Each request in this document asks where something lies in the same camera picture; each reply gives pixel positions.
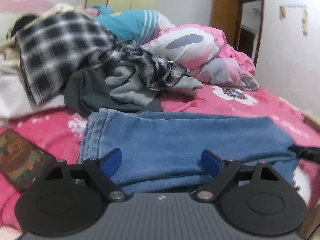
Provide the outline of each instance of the plaid shirt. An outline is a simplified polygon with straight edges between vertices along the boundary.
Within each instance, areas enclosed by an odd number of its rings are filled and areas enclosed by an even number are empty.
[[[16,34],[21,70],[29,97],[36,105],[54,98],[71,74],[84,67],[134,62],[139,78],[151,90],[173,87],[189,71],[135,46],[117,42],[97,22],[77,12],[59,13]]]

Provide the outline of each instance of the smartphone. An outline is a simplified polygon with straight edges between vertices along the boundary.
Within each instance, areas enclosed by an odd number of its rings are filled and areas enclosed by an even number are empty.
[[[0,135],[0,172],[19,191],[27,189],[56,158],[8,129]]]

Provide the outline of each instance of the blue jeans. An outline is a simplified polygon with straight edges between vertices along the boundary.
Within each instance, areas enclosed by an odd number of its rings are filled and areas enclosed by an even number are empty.
[[[192,113],[125,114],[100,109],[89,117],[80,161],[101,158],[114,148],[122,163],[112,180],[130,194],[208,182],[199,164],[209,149],[222,159],[248,165],[267,160],[289,182],[297,167],[287,148],[293,139],[269,118]]]

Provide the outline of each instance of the logo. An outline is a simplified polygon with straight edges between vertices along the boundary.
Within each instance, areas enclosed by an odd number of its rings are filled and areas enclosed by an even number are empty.
[[[166,198],[167,198],[167,197],[164,196],[164,195],[158,196],[158,199],[159,199],[159,200],[165,200]]]

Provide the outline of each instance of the door frame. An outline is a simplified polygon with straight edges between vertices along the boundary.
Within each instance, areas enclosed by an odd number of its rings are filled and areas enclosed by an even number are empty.
[[[236,33],[235,33],[235,39],[233,41],[233,44],[236,44],[236,46],[238,46],[239,44],[243,4],[247,2],[253,2],[253,1],[259,1],[259,0],[238,0],[238,16],[237,16],[237,23],[236,23]],[[261,1],[260,28],[258,32],[258,43],[257,43],[256,54],[254,56],[254,61],[253,61],[254,66],[256,66],[257,60],[258,60],[261,34],[262,34],[263,15],[264,15],[264,0],[260,0],[260,1]]]

